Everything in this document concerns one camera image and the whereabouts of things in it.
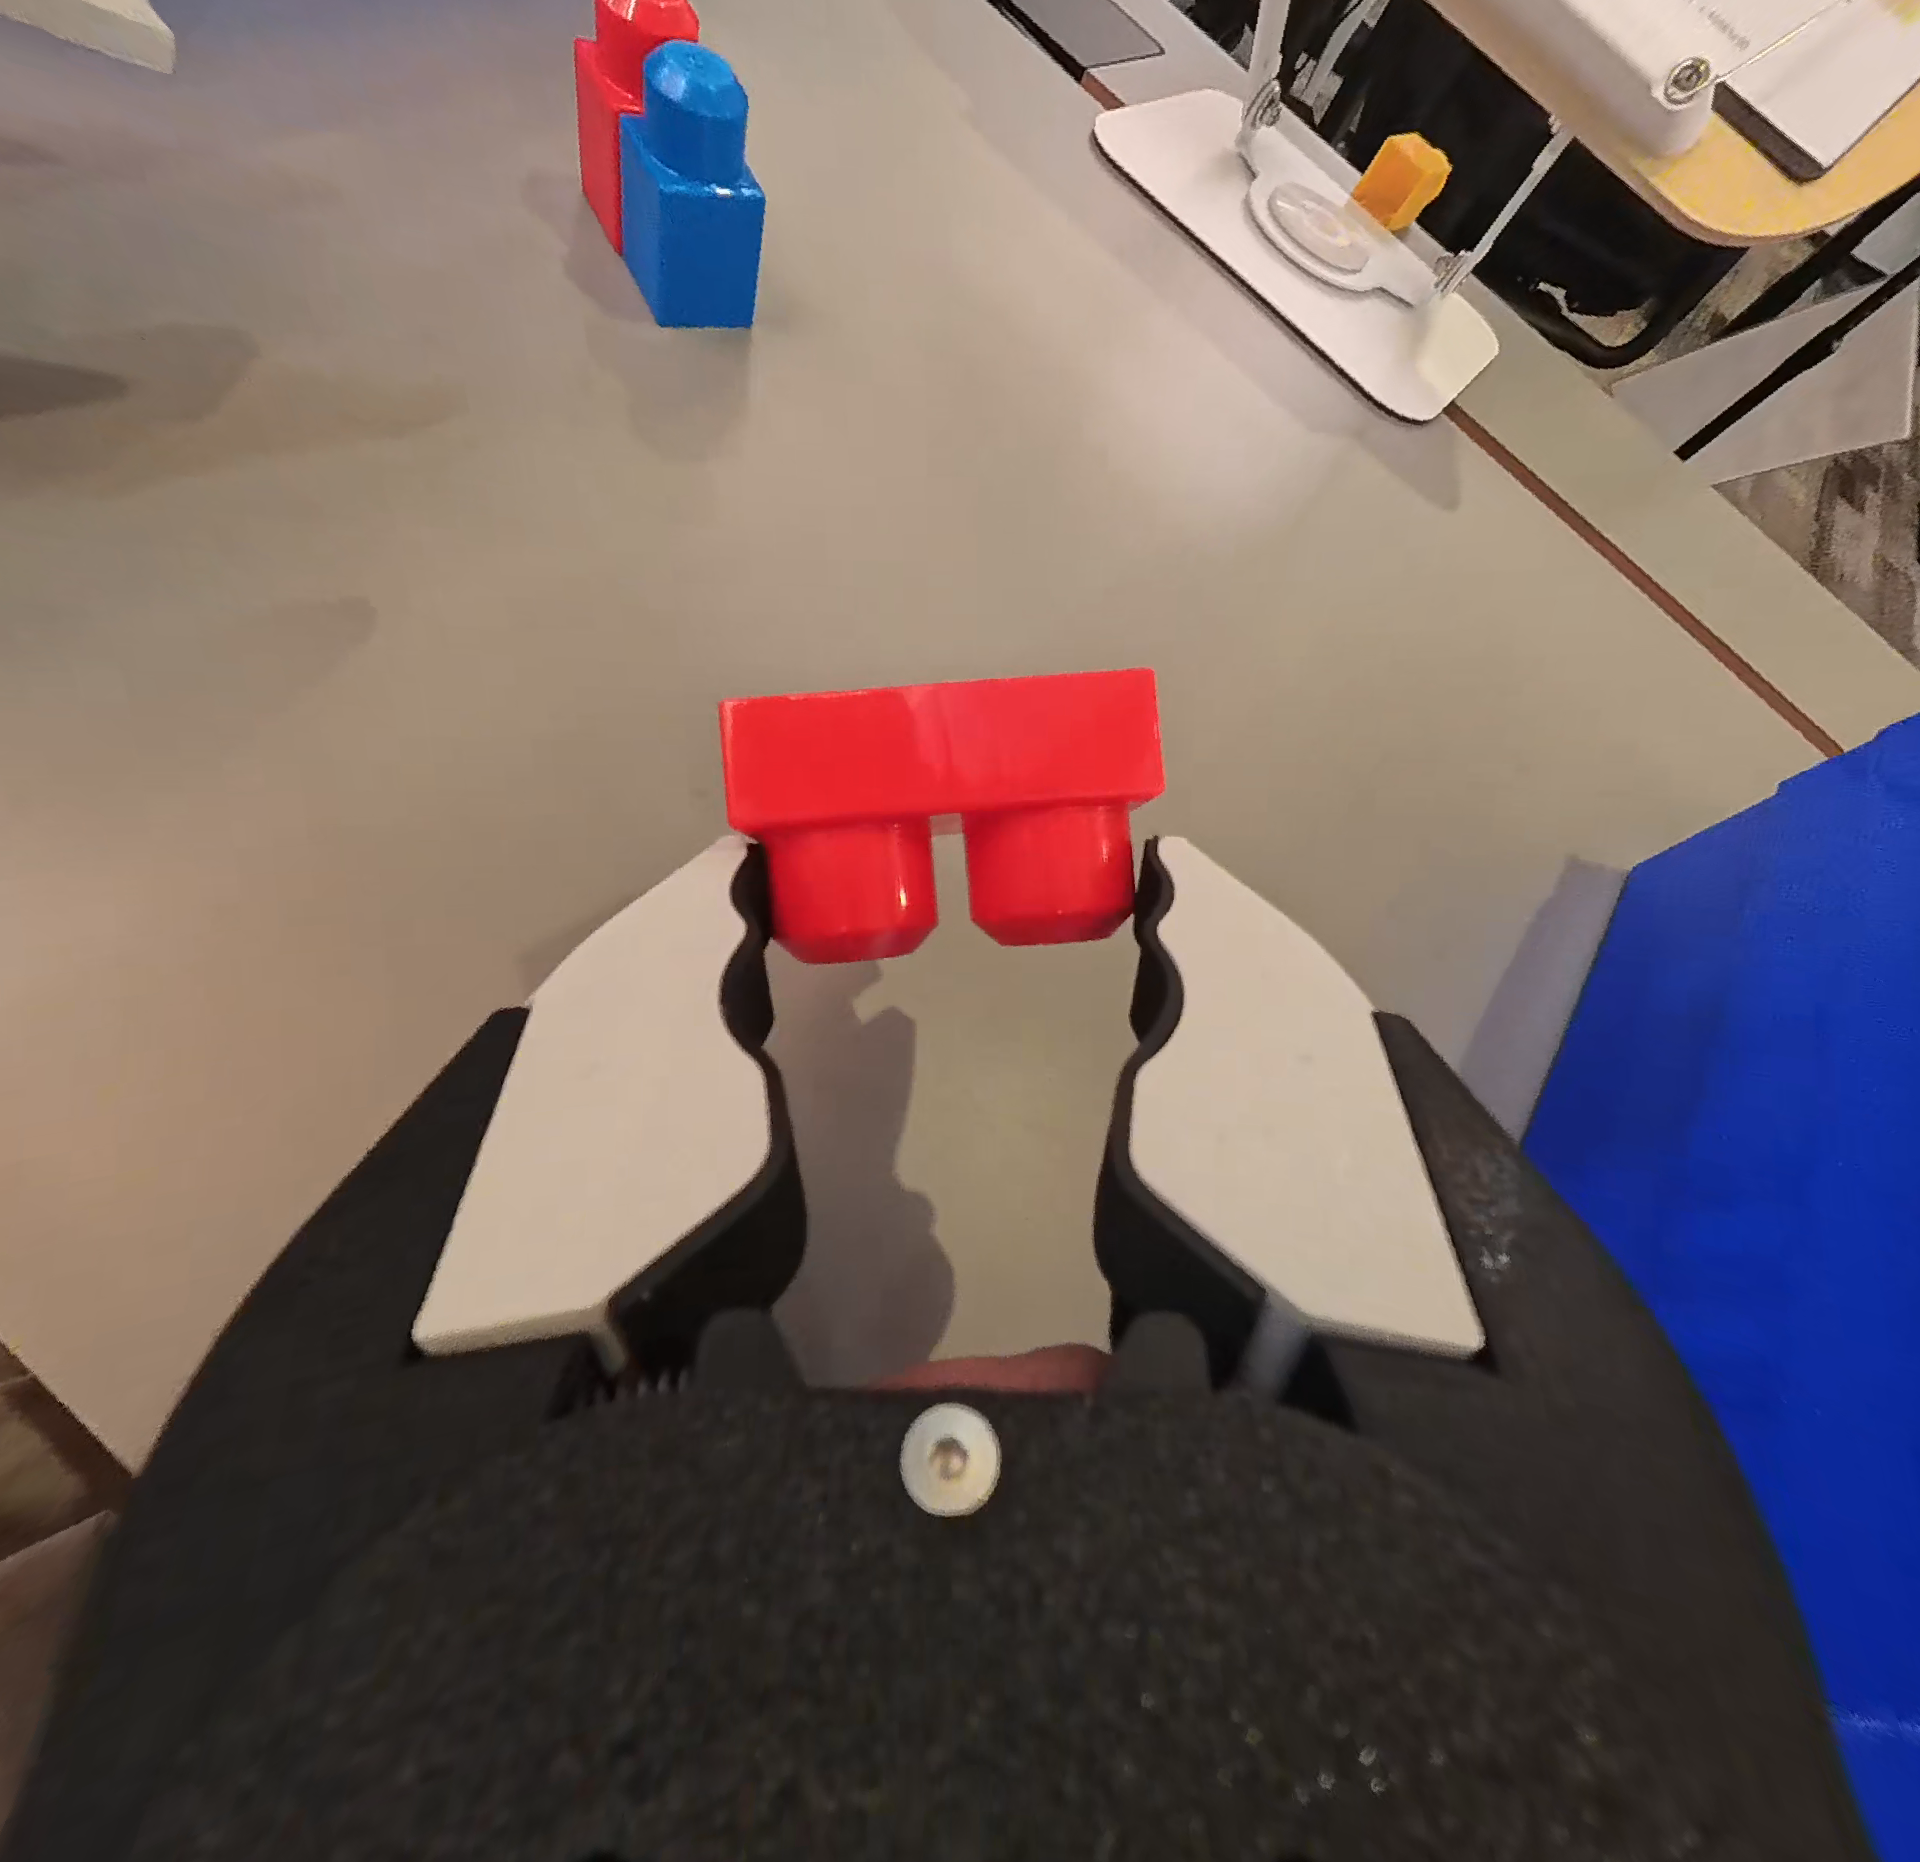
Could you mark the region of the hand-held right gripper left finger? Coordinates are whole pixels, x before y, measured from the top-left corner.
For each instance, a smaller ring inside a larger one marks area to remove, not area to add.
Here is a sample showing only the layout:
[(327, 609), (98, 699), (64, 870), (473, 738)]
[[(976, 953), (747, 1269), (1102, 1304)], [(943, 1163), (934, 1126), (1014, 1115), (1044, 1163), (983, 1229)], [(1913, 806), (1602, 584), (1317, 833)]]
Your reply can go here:
[(688, 1360), (768, 1310), (805, 1247), (766, 975), (756, 844), (724, 837), (534, 991), (413, 1345), (442, 1357), (585, 1339)]

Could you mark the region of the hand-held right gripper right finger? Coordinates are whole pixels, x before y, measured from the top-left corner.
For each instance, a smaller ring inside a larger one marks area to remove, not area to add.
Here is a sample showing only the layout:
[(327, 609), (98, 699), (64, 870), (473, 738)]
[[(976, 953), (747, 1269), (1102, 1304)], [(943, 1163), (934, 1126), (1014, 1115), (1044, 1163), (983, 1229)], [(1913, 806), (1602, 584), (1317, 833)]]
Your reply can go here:
[(1373, 999), (1182, 837), (1141, 852), (1140, 964), (1097, 1169), (1116, 1346), (1187, 1321), (1210, 1363), (1315, 1339), (1486, 1348)]

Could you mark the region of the red double toy block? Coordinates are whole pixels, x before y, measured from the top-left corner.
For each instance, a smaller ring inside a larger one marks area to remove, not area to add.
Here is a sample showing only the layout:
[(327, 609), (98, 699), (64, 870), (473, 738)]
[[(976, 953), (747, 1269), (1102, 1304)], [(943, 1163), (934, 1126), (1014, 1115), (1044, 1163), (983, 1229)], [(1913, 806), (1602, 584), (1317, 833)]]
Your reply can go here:
[(766, 860), (772, 938), (811, 964), (932, 938), (934, 837), (952, 822), (986, 938), (1111, 938), (1132, 912), (1132, 811), (1166, 788), (1148, 668), (730, 699), (719, 743), (727, 820)]

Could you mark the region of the blue toy block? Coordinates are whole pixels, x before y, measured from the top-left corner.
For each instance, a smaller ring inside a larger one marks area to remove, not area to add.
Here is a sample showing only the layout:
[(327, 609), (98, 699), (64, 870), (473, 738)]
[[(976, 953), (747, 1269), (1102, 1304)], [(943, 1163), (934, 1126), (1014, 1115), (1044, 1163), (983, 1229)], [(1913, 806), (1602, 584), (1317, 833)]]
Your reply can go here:
[(625, 264), (658, 326), (750, 330), (766, 196), (745, 87), (722, 53), (675, 39), (646, 58), (642, 96), (618, 144)]

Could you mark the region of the blue plastic bin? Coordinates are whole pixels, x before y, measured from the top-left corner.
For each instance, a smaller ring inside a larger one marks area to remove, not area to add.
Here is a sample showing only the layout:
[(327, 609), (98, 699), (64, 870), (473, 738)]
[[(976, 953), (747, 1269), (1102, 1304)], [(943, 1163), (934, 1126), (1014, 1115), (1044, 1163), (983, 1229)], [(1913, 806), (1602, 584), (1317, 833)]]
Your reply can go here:
[(1718, 1418), (1916, 1858), (1919, 719), (1627, 877), (1525, 1147)]

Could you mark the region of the white document stand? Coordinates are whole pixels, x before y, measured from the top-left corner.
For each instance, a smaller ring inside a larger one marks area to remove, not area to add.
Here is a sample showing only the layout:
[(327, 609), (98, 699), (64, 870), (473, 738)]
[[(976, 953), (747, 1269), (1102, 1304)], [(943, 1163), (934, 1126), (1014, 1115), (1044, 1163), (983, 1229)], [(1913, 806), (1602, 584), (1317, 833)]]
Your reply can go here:
[[(1124, 105), (1096, 119), (1096, 148), (1363, 395), (1427, 424), (1496, 361), (1492, 326), (1458, 294), (1572, 133), (1552, 122), (1547, 150), (1488, 235), (1463, 259), (1430, 262), (1353, 199), (1317, 142), (1283, 126), (1289, 3), (1259, 5), (1243, 99), (1187, 91)], [(1533, 99), (1571, 99), (1576, 122), (1623, 133), (1635, 153), (1686, 153), (1742, 58), (1686, 0), (1471, 3), (1482, 53), (1494, 50), (1494, 27), (1504, 27), (1547, 59), (1547, 72), (1523, 78)]]

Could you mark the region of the small orange cube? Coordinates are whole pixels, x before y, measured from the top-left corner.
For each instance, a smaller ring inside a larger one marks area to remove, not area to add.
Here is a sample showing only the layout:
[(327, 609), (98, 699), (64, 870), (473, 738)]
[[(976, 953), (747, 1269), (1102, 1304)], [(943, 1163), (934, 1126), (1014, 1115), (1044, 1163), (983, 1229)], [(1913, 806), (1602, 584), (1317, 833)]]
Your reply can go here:
[(1389, 237), (1427, 212), (1451, 179), (1451, 158), (1416, 131), (1388, 134), (1352, 185), (1350, 204)]

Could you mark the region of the printed instruction sheet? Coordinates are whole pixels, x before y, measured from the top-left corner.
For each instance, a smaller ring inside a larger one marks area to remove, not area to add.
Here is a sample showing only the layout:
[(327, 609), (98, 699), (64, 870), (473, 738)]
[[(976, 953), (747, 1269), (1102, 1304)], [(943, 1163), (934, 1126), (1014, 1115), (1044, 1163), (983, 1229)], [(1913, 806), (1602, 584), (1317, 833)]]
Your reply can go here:
[(1729, 0), (1714, 108), (1795, 181), (1826, 178), (1919, 85), (1919, 0)]

